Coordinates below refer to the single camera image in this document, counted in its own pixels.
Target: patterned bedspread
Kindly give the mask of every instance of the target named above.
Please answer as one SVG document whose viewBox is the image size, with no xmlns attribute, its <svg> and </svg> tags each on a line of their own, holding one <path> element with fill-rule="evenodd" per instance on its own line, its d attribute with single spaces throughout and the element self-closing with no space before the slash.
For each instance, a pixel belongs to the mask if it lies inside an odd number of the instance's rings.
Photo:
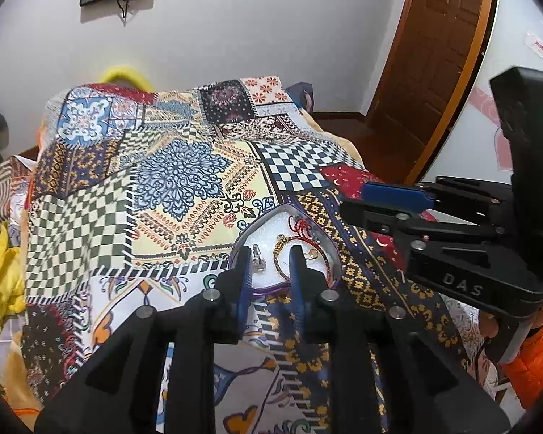
<svg viewBox="0 0 543 434">
<path fill-rule="evenodd" d="M 46 121 L 27 201 L 22 337 L 43 404 L 134 309 L 180 306 L 213 286 L 242 230 L 281 203 L 336 243 L 359 305 L 404 307 L 467 368 L 440 295 L 404 281 L 376 237 L 340 220 L 342 199 L 374 177 L 308 126 L 277 77 L 162 93 L 85 85 L 54 98 Z M 254 301 L 243 341 L 217 346 L 215 364 L 218 433 L 329 432 L 327 347 L 300 341 L 289 297 Z"/>
</svg>

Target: brown door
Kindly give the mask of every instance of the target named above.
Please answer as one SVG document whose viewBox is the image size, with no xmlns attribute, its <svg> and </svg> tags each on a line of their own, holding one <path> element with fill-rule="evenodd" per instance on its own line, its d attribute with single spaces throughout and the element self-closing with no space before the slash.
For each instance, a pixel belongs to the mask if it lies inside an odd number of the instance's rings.
<svg viewBox="0 0 543 434">
<path fill-rule="evenodd" d="M 390 159 L 373 171 L 384 180 L 402 182 L 433 134 L 463 70 L 481 1 L 412 0 L 367 116 Z"/>
</svg>

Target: wooden door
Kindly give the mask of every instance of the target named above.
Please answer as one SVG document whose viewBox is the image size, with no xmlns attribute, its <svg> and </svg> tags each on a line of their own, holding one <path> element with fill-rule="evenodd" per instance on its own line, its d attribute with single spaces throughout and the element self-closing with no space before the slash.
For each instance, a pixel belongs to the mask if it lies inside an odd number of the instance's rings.
<svg viewBox="0 0 543 434">
<path fill-rule="evenodd" d="M 374 171 L 385 180 L 402 182 L 436 129 L 467 59 L 481 2 L 410 3 L 367 115 L 386 149 L 394 150 L 395 177 Z"/>
</svg>

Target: orange sleeve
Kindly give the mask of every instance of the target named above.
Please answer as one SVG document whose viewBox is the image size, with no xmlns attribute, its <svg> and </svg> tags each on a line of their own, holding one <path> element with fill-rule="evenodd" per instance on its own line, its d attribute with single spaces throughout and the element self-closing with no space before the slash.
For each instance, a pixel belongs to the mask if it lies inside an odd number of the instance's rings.
<svg viewBox="0 0 543 434">
<path fill-rule="evenodd" d="M 543 326 L 536 335 L 525 339 L 513 362 L 503 364 L 521 406 L 528 409 L 543 390 Z"/>
</svg>

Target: metal screw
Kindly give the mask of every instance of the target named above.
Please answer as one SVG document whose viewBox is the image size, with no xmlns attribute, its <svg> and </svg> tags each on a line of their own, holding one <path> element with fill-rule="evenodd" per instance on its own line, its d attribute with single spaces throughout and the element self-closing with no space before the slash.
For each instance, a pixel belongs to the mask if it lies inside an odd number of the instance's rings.
<svg viewBox="0 0 543 434">
<path fill-rule="evenodd" d="M 338 292 L 332 289 L 326 289 L 320 294 L 320 297 L 326 302 L 335 302 L 339 296 Z"/>
<path fill-rule="evenodd" d="M 210 302 L 214 302 L 220 297 L 221 292 L 217 289 L 207 289 L 203 292 L 203 298 L 205 298 L 205 300 L 209 300 Z"/>
<path fill-rule="evenodd" d="M 136 315 L 144 320 L 145 318 L 150 317 L 153 314 L 153 307 L 150 305 L 143 305 L 136 309 Z"/>
<path fill-rule="evenodd" d="M 407 311 L 403 307 L 392 307 L 388 310 L 388 314 L 395 320 L 401 320 L 407 315 Z"/>
<path fill-rule="evenodd" d="M 421 239 L 416 239 L 414 241 L 411 241 L 411 248 L 422 251 L 424 248 L 426 248 L 426 243 Z"/>
</svg>

